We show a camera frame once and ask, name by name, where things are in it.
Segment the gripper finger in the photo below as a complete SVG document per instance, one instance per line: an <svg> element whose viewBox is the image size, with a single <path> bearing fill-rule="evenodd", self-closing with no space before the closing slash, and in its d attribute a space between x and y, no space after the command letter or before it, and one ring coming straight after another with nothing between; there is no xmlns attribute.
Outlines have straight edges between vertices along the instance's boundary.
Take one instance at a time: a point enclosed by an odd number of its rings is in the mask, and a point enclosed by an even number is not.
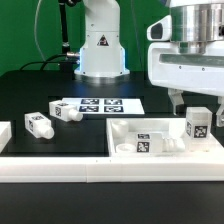
<svg viewBox="0 0 224 224"><path fill-rule="evenodd" d="M224 96L218 97L218 104L220 107L216 112L216 125L218 127L224 127Z"/></svg>
<svg viewBox="0 0 224 224"><path fill-rule="evenodd" d="M180 115L184 112L184 100L182 97L182 90L178 89L169 89L168 90L168 96L171 100L171 103L173 105L173 113L175 115Z"/></svg>

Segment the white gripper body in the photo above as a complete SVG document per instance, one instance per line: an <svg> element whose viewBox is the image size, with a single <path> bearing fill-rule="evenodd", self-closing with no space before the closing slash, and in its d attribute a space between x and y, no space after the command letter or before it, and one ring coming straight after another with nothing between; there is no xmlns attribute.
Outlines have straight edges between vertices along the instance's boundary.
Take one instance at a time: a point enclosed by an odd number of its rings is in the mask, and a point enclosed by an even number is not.
<svg viewBox="0 0 224 224"><path fill-rule="evenodd" d="M152 43L148 77L156 86L224 96L224 41L209 43L203 55L180 54L169 42Z"/></svg>

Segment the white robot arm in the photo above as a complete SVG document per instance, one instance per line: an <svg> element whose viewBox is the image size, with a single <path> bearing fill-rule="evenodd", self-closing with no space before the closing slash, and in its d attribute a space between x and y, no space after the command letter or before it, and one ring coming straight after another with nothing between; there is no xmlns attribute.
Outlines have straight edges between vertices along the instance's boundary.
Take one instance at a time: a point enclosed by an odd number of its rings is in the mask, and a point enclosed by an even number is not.
<svg viewBox="0 0 224 224"><path fill-rule="evenodd" d="M160 0L169 14L147 28L148 78L165 87L175 110L185 91L218 98L216 125L224 126L224 0ZM93 82L127 76L116 0L83 0L85 42L74 74Z"/></svg>

